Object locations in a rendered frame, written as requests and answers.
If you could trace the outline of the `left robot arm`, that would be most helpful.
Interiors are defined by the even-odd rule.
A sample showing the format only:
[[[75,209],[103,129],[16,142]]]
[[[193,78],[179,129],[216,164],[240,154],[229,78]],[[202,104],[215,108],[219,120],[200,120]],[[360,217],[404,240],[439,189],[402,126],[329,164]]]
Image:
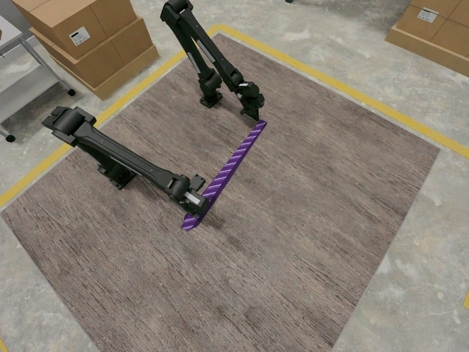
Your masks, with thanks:
[[[198,74],[198,82],[203,92],[200,103],[209,109],[212,108],[222,98],[222,94],[216,89],[221,88],[224,81],[239,101],[248,98],[241,102],[246,110],[251,110],[254,105],[262,108],[265,98],[259,93],[259,87],[254,82],[244,81],[242,74],[223,56],[196,20],[192,10],[193,5],[189,0],[168,0],[163,6],[160,19],[173,31]],[[181,11],[183,12],[180,14]],[[193,40],[219,74],[214,68],[207,66]]]

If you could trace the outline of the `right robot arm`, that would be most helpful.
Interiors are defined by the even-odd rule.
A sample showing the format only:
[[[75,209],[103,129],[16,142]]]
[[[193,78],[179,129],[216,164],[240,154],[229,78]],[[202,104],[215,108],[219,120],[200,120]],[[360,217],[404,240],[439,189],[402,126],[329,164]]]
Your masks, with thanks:
[[[209,199],[197,194],[205,179],[198,174],[190,180],[186,175],[178,175],[160,168],[133,151],[114,141],[94,127],[96,118],[76,106],[57,106],[41,124],[52,130],[52,134],[68,145],[78,146],[99,166],[99,173],[119,190],[137,174],[152,182],[168,197],[180,204],[204,213]],[[172,180],[169,187],[168,184]]]

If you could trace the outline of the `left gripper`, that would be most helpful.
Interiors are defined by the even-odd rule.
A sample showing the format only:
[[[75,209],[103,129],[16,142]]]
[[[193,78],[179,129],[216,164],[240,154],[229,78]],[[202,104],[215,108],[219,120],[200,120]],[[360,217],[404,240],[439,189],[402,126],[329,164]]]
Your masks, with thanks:
[[[245,98],[244,100],[246,100],[247,98]],[[242,100],[242,101],[244,101]],[[242,102],[240,101],[240,103]],[[242,103],[241,103],[242,104]],[[242,105],[243,106],[243,105]],[[256,121],[259,121],[259,108],[257,106],[253,106],[251,110],[246,110],[243,106],[243,109],[240,111],[240,114],[246,114],[250,117],[252,117],[254,120]]]

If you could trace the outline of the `purple striped necktie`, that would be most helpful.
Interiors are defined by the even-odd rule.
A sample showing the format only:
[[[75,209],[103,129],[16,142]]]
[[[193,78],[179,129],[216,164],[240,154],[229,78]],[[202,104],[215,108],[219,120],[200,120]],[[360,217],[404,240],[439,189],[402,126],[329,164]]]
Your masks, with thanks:
[[[229,161],[225,164],[225,166],[221,169],[218,175],[203,192],[202,196],[210,200],[205,212],[200,213],[197,218],[194,218],[193,216],[187,213],[184,216],[184,222],[181,228],[188,232],[190,229],[195,228],[200,224],[200,222],[207,214],[213,203],[216,201],[217,197],[222,192],[224,187],[227,185],[234,172],[238,168],[239,164],[244,159],[244,157],[246,156],[246,154],[248,153],[248,151],[250,150],[250,148],[252,147],[255,140],[260,135],[266,124],[266,121],[263,121],[261,119],[259,120],[255,128],[250,132],[250,134],[242,142],[240,147],[238,147],[236,152],[232,155]]]

